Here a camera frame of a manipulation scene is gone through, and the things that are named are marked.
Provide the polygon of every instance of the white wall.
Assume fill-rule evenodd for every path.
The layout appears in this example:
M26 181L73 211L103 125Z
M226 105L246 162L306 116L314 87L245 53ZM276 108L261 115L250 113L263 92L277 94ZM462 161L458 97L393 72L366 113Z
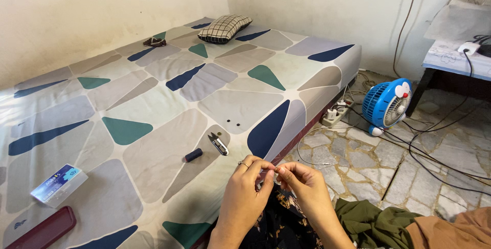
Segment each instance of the white wall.
M0 0L0 90L204 16L227 0Z
M228 4L231 13L251 16L261 25L362 45L362 68L395 76L392 60L410 1L228 0ZM414 1L396 66L401 76L411 80L422 76L421 63L433 44L433 40L423 38L423 34L447 1Z

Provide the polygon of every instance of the hand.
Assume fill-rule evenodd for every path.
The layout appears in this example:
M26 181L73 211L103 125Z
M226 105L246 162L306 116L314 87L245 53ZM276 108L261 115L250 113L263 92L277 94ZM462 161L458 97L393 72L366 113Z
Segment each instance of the hand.
M297 162L276 168L281 188L293 190L304 215L322 240L324 248L349 248L353 243L344 231L331 204L322 173Z
M266 207L273 189L274 165L253 155L247 155L242 162L249 168L244 164L238 165L228 180L208 248L238 248ZM261 169L269 171L261 189L256 191L255 181Z
M281 188L295 191L298 203L310 222L332 209L331 198L322 172L297 162L280 164L276 168Z

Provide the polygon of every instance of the grid pattern pillow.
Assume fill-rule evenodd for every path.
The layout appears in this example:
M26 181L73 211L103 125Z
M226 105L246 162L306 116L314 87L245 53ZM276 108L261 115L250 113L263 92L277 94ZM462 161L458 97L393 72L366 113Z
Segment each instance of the grid pattern pillow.
M232 39L237 32L243 30L252 22L249 17L240 15L223 15L214 20L198 33L198 38L214 44L225 44Z

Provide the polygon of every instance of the fan grille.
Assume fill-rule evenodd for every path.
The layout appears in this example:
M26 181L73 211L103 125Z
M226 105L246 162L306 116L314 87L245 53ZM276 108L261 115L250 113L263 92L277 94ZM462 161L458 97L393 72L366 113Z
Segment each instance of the fan grille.
M399 118L401 118L402 114L406 112L406 109L408 108L409 101L411 101L411 91L408 92L408 96L406 98L398 98L394 97L390 104L387 107L387 110L385 111L384 115L384 126L385 127L390 127L394 123L396 123ZM404 111L400 114L397 114L397 109L401 106L404 105Z
M373 86L372 89L368 91L361 107L361 111L367 120L373 122L373 110L375 109L375 104L377 104L380 95L382 95L389 85L389 82L380 83Z

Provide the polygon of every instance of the thread snips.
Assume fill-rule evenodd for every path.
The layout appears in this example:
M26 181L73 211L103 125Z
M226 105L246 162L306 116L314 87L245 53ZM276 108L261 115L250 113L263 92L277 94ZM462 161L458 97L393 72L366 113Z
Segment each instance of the thread snips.
M227 156L228 155L228 149L227 147L224 145L224 143L221 142L220 138L218 138L217 135L215 135L215 133L211 132L212 135L208 135L208 139L210 139L210 142L212 142L212 144L218 149L218 151L224 155L224 156Z

